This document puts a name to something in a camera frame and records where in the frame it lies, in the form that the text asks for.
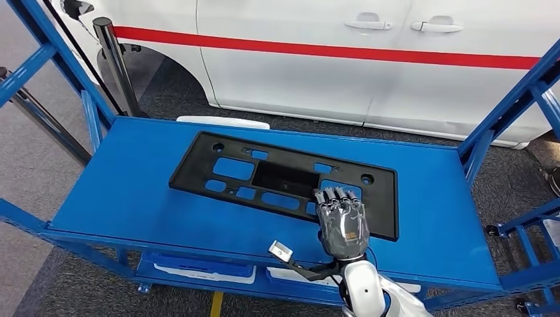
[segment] gray robotic hand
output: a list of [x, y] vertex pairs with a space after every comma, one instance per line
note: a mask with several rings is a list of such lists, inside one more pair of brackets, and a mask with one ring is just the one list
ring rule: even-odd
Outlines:
[[364, 204], [352, 191], [340, 187], [317, 190], [315, 198], [325, 252], [341, 261], [360, 258], [369, 240]]

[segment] car door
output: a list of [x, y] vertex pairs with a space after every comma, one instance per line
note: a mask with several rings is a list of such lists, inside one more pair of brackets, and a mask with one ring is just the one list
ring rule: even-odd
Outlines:
[[[366, 125], [461, 139], [490, 112], [560, 36], [547, 0], [414, 0], [385, 98]], [[515, 146], [550, 129], [533, 105], [500, 136]]]
[[223, 108], [363, 124], [409, 0], [199, 0], [202, 56]]

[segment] yellow stripe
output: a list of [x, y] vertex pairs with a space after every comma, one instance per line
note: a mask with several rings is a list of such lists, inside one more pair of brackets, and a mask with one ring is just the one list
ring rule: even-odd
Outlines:
[[220, 317], [223, 298], [224, 298], [224, 293], [214, 292], [214, 297], [212, 298], [212, 309], [210, 310], [210, 317]]

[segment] blue frame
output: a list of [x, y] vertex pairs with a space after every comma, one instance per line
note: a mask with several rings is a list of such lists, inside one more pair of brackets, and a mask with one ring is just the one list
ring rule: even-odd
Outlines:
[[[90, 82], [70, 49], [57, 33], [54, 26], [44, 14], [36, 0], [7, 0], [20, 19], [27, 25], [29, 31], [40, 44], [39, 49], [32, 54], [7, 80], [0, 84], [0, 104], [8, 101], [13, 94], [23, 87], [25, 82], [33, 76], [49, 59], [52, 59], [65, 78], [71, 83], [78, 94], [81, 95], [83, 108], [86, 114], [89, 134], [94, 152], [102, 143], [101, 125], [110, 134], [116, 117], [106, 105], [95, 86]], [[457, 151], [465, 175], [465, 184], [471, 186], [478, 173], [483, 158], [491, 142], [494, 141], [518, 116], [532, 103], [537, 102], [543, 113], [548, 118], [555, 132], [560, 132], [560, 105], [548, 89], [556, 83], [560, 75], [560, 41], [540, 59], [521, 81], [504, 97], [494, 110], [481, 122], [469, 137], [454, 150]], [[301, 135], [286, 132], [286, 135]], [[323, 139], [335, 139], [326, 135]], [[363, 142], [361, 139], [346, 138], [348, 142]], [[380, 144], [395, 145], [386, 141]], [[432, 145], [418, 145], [426, 149], [452, 150], [450, 147]], [[422, 291], [417, 296], [423, 300], [425, 306], [431, 310], [462, 306], [483, 300], [497, 299], [511, 295], [542, 290], [547, 304], [536, 306], [528, 303], [528, 310], [532, 314], [557, 311], [559, 304], [554, 303], [550, 288], [560, 285], [560, 252], [554, 247], [547, 236], [547, 245], [551, 247], [554, 259], [552, 262], [541, 264], [532, 249], [531, 242], [525, 229], [537, 225], [543, 229], [542, 221], [560, 211], [560, 198], [555, 199], [511, 222], [499, 225], [501, 236], [507, 236], [516, 231], [528, 253], [531, 267], [519, 272], [511, 273], [499, 278], [499, 283], [478, 283], [464, 280], [442, 279], [398, 272], [384, 272], [396, 281], [416, 283], [422, 286]], [[329, 288], [307, 289], [306, 287], [286, 286], [276, 284], [264, 266], [282, 267], [269, 259], [251, 255], [237, 255], [236, 260], [252, 263], [258, 266], [256, 282], [252, 285], [239, 285], [229, 282], [202, 281], [187, 277], [173, 276], [154, 269], [153, 264], [142, 260], [136, 269], [128, 266], [127, 250], [135, 249], [148, 252], [160, 252], [205, 258], [206, 260], [224, 260], [216, 252], [185, 248], [170, 244], [152, 242], [138, 242], [122, 238], [94, 236], [80, 232], [67, 232], [53, 230], [49, 222], [42, 221], [35, 216], [19, 209], [4, 199], [0, 199], [0, 221], [5, 221], [24, 230], [38, 238], [46, 240], [60, 248], [64, 248], [92, 263], [105, 267], [124, 278], [140, 284], [138, 290], [147, 293], [153, 283], [174, 285], [179, 287], [192, 287], [214, 291], [226, 291], [246, 295], [269, 297], [277, 299], [298, 300], [309, 303], [341, 305], [342, 302], [337, 292]], [[92, 249], [88, 245], [108, 246], [117, 251], [116, 259], [111, 259], [104, 254]], [[426, 298], [429, 287], [446, 287], [453, 289], [445, 295]]]

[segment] blue metal cart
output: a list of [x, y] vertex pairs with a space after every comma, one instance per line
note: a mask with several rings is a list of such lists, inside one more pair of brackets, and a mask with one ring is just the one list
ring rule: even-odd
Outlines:
[[[0, 104], [16, 95], [52, 59], [82, 96], [95, 154], [51, 221], [42, 221], [3, 199], [0, 220], [138, 282], [143, 292], [156, 283], [342, 305], [332, 288], [290, 285], [275, 280], [267, 271], [267, 267], [283, 267], [267, 253], [274, 240], [290, 246], [295, 260], [303, 265], [329, 262], [318, 242], [316, 224], [168, 187], [170, 175], [194, 137], [200, 131], [210, 131], [396, 170], [400, 237], [397, 242], [371, 238], [370, 246], [381, 273], [422, 286], [418, 297], [430, 311], [539, 290], [544, 292], [547, 305], [523, 303], [529, 313], [537, 316], [559, 310], [550, 291], [560, 285], [559, 251], [548, 240], [554, 259], [539, 264], [525, 228], [554, 219], [560, 211], [560, 199], [499, 227], [499, 236], [507, 237], [514, 230], [519, 233], [532, 264], [499, 276], [477, 217], [471, 185], [488, 146], [533, 102], [560, 133], [560, 106], [548, 90], [560, 77], [560, 42], [455, 148], [115, 116], [36, 0], [7, 2], [40, 48], [0, 84]], [[101, 125], [107, 129], [105, 138]], [[117, 258], [91, 246], [115, 248]], [[143, 252], [136, 268], [128, 265], [127, 250]], [[255, 268], [254, 282], [170, 274], [155, 267], [153, 254], [249, 265]], [[425, 290], [429, 287], [452, 291], [428, 298]]]

